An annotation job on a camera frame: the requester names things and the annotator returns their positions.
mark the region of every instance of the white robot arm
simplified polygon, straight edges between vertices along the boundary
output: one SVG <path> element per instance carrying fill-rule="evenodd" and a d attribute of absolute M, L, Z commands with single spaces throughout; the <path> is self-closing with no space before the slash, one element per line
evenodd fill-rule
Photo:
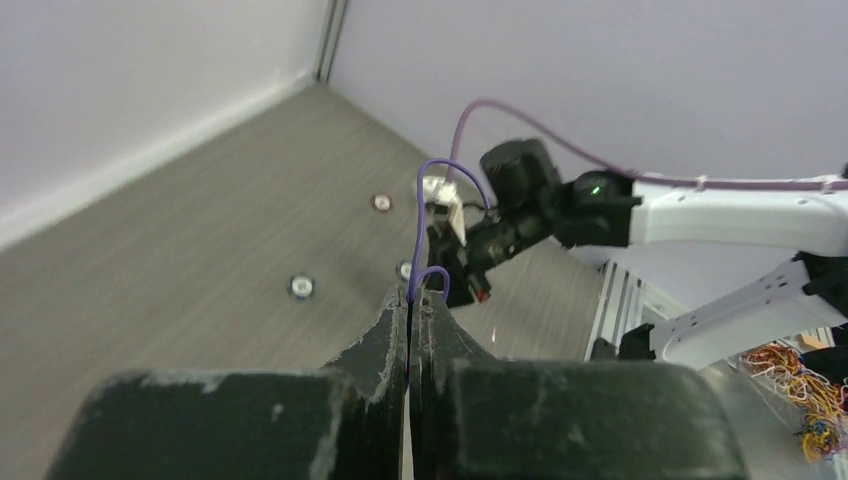
<path fill-rule="evenodd" d="M 646 327 L 648 349 L 657 360 L 698 369 L 778 338 L 845 323 L 848 192 L 827 188 L 837 178 L 813 179 L 822 183 L 818 192 L 699 191 L 634 183 L 633 194 L 642 204 L 632 210 L 630 244 L 713 242 L 799 252 L 739 290 Z"/>
<path fill-rule="evenodd" d="M 838 176 L 805 180 L 820 184 L 818 191 L 673 188 L 608 171 L 563 183 L 538 140 L 502 144 L 480 164 L 498 200 L 494 210 L 461 236 L 444 221 L 434 220 L 428 230 L 430 264 L 451 275 L 449 307 L 484 301 L 487 270 L 553 236 L 567 247 L 711 242 L 798 252 L 729 295 L 626 333 L 619 358 L 699 369 L 846 321 L 848 191 L 830 188 Z M 431 276 L 427 286 L 440 289 L 440 282 Z"/>

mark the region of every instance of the tangled wires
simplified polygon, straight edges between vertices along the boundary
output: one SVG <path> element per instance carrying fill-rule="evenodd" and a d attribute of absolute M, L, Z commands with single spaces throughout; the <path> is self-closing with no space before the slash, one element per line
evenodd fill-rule
<path fill-rule="evenodd" d="M 753 376 L 769 378 L 776 391 L 804 410 L 798 436 L 808 461 L 830 458 L 846 448 L 845 386 L 805 368 L 797 351 L 777 343 L 749 350 L 740 361 Z"/>

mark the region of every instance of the gray carpet floor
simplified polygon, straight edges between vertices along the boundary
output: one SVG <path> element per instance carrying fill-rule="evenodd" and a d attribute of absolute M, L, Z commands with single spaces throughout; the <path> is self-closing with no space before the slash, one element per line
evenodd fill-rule
<path fill-rule="evenodd" d="M 0 478 L 43 475 L 76 409 L 129 368 L 311 368 L 411 256 L 424 156 L 312 87 L 0 253 Z M 369 206 L 387 193 L 395 208 Z M 317 295 L 296 302 L 305 272 Z M 602 278 L 544 242 L 457 311 L 500 356 L 581 358 Z"/>

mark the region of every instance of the white connector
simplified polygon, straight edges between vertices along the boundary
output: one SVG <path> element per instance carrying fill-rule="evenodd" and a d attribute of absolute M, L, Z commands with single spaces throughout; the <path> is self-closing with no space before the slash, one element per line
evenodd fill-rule
<path fill-rule="evenodd" d="M 437 177 L 435 175 L 430 175 L 424 177 L 424 181 L 422 182 L 422 190 L 424 192 L 424 201 L 432 202 L 436 200 L 436 196 L 438 192 L 445 185 L 445 177 Z M 412 182 L 412 195 L 413 198 L 416 198 L 418 192 L 418 182 Z"/>
<path fill-rule="evenodd" d="M 425 203 L 445 205 L 450 208 L 449 221 L 460 242 L 465 245 L 465 215 L 462 199 L 456 191 L 456 183 L 448 182 L 445 177 L 426 176 L 422 182 Z M 418 198 L 418 182 L 413 182 L 412 192 Z"/>

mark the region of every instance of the cable tie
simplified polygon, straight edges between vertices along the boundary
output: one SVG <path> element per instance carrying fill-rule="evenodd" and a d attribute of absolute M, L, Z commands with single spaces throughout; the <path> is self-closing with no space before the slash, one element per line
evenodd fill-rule
<path fill-rule="evenodd" d="M 703 192 L 704 190 L 707 189 L 707 176 L 706 175 L 699 176 L 698 179 L 697 179 L 697 182 L 698 182 L 698 184 L 695 187 L 696 192 Z"/>
<path fill-rule="evenodd" d="M 833 177 L 828 176 L 822 180 L 821 193 L 822 195 L 833 193 Z"/>

